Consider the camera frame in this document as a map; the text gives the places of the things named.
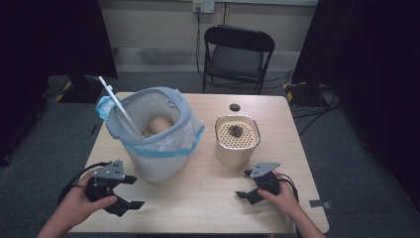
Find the small black object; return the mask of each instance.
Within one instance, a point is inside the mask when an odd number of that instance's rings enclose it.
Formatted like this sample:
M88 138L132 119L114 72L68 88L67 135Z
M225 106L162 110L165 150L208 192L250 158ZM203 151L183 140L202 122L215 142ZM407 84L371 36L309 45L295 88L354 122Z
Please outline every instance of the small black object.
M250 177L252 174L252 171L244 171L244 174L247 177ZM255 203L264 200L262 196L258 194L258 190L260 188L267 190L271 192L274 195L278 195L280 193L279 186L278 186L278 179L276 175L273 172L269 172L264 176L253 178L253 180L256 182L257 188L246 193L243 191L237 191L236 194L240 198L245 198L251 205L254 205Z
M228 128L228 132L231 136L240 138L244 134L244 129L242 129L240 126L231 126Z
M241 110L241 106L236 103L233 103L229 106L229 109L231 109L231 111L239 111Z

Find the metal bracket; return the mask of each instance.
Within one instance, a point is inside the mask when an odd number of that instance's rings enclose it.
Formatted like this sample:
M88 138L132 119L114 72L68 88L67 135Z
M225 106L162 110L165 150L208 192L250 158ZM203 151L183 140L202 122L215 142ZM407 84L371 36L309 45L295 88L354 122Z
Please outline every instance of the metal bracket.
M263 177L270 173L272 170L280 166L280 162L277 163L255 163L253 171L250 174L251 178Z
M92 176L99 179L124 180L126 175L124 174L123 160L115 161L114 163L99 169L93 173Z

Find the electrical outlet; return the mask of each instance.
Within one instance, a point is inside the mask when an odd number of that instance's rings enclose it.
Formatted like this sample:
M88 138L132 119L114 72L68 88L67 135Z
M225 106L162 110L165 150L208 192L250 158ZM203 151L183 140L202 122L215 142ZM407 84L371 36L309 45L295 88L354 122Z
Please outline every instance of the electrical outlet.
M203 9L204 13L214 13L214 2L204 2Z
M203 1L192 1L192 12L198 12L197 9L199 9L199 12L204 12Z

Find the human hand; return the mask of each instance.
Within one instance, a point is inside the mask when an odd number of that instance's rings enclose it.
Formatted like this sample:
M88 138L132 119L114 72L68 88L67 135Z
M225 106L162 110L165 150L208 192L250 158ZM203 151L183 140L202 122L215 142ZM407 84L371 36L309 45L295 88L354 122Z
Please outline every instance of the human hand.
M91 202L86 197L85 187L88 185L93 172L88 172L77 186L74 186L68 192L52 214L52 217L41 230L38 235L39 238L62 237L73 226L86 220L93 212L106 208L117 201L115 195L107 196L94 202Z
M282 179L282 176L277 171L272 172L278 179ZM318 227L299 205L299 202L294 196L290 185L286 181L281 181L278 186L280 190L278 195L274 195L263 189L259 189L258 193L263 198L274 203L280 211L288 215L293 220L302 238L325 238L325 235L318 229Z
M282 176L278 173L278 171L272 171L277 179L282 179ZM290 185L285 182L281 181L279 184L279 191L278 195L274 195L271 192L259 189L258 193L263 198L270 200L275 206L283 213L290 215L292 212L301 209L299 202L296 200L296 197L293 194Z

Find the wrist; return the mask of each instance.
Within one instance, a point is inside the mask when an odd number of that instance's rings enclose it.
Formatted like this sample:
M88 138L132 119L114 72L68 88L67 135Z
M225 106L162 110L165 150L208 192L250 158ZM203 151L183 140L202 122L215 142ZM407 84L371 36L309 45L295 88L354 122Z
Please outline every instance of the wrist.
M65 234L71 229L71 227L68 227L67 224L60 224L55 222L54 215L47 221L47 223L44 225L43 229L41 230L40 234L38 235L38 238L44 238L44 237L64 237Z

